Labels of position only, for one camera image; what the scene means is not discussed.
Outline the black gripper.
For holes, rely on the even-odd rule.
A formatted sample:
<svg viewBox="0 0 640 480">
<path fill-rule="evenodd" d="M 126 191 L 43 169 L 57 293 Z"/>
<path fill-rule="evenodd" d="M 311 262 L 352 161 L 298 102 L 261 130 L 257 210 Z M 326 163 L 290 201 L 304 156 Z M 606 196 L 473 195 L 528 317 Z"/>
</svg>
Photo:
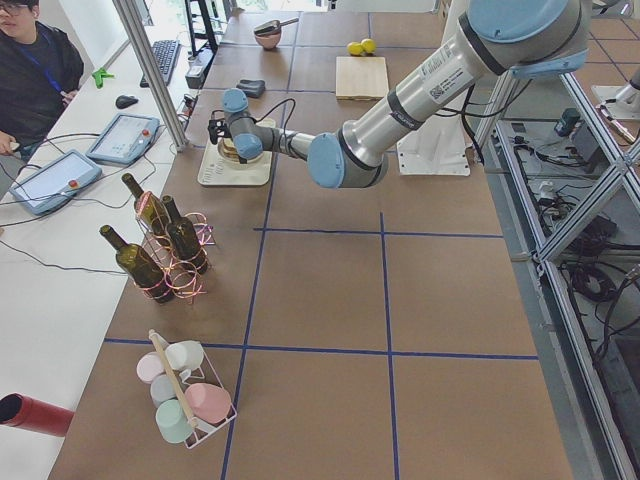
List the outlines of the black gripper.
<svg viewBox="0 0 640 480">
<path fill-rule="evenodd" d="M 208 122 L 208 134 L 211 143 L 218 143 L 224 139 L 230 139 L 231 133 L 223 116 L 217 117 L 215 113 L 211 115 Z"/>
</svg>

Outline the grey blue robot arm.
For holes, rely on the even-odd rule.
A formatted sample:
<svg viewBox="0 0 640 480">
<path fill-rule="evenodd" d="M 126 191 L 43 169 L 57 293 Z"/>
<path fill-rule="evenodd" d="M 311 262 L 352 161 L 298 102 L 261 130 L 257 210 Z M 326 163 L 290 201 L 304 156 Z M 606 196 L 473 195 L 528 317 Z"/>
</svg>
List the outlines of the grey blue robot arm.
<svg viewBox="0 0 640 480">
<path fill-rule="evenodd" d="M 305 161 L 325 188 L 367 188 L 381 181 L 386 151 L 486 74 L 563 74 L 587 56 L 589 1 L 471 1 L 452 36 L 357 120 L 316 136 L 263 127 L 244 92 L 228 89 L 212 117 L 212 143 L 233 141 L 242 160 L 276 152 Z"/>
</svg>

